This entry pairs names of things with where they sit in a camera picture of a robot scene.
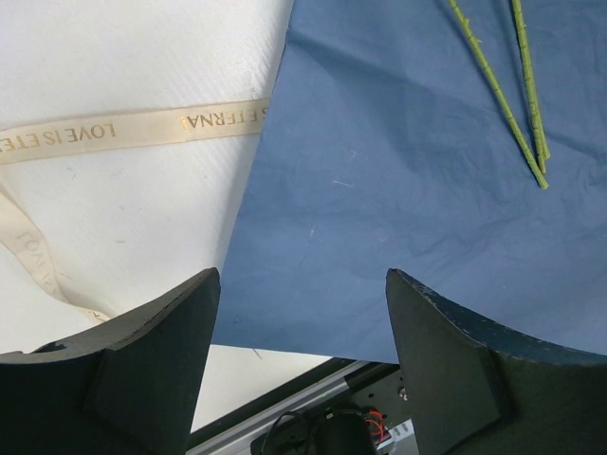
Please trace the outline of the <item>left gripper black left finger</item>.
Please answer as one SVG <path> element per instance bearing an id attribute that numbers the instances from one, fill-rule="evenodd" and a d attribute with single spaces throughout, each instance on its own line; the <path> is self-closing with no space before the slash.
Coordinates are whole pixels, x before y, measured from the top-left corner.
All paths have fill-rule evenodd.
<path id="1" fill-rule="evenodd" d="M 185 453 L 219 299 L 209 268 L 94 328 L 3 354 L 2 453 Z"/>

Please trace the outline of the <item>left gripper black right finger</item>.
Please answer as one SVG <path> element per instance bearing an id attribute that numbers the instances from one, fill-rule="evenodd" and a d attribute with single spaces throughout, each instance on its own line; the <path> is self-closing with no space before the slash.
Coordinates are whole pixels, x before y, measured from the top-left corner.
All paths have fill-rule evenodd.
<path id="1" fill-rule="evenodd" d="M 605 355 L 509 329 L 398 269 L 386 299 L 420 453 L 605 453 Z"/>

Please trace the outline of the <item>blue wrapping paper sheet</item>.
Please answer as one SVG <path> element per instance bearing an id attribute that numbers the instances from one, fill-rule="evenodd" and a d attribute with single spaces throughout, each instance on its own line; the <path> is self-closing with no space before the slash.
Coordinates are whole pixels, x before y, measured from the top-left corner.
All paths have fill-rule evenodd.
<path id="1" fill-rule="evenodd" d="M 444 1 L 298 1 L 229 253 L 220 345 L 394 362 L 397 268 L 606 350 L 606 5 L 526 1 L 541 189 Z"/>

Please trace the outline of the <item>cream printed ribbon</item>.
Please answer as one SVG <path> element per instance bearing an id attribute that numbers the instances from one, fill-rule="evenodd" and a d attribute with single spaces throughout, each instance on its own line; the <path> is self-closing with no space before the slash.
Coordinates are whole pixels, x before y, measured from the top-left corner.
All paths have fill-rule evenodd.
<path id="1" fill-rule="evenodd" d="M 15 127 L 1 133 L 1 163 L 258 135 L 268 106 L 268 99 L 243 100 Z M 1 195 L 1 244 L 51 298 L 96 323 L 108 320 L 102 311 L 67 299 L 42 231 L 5 194 Z"/>

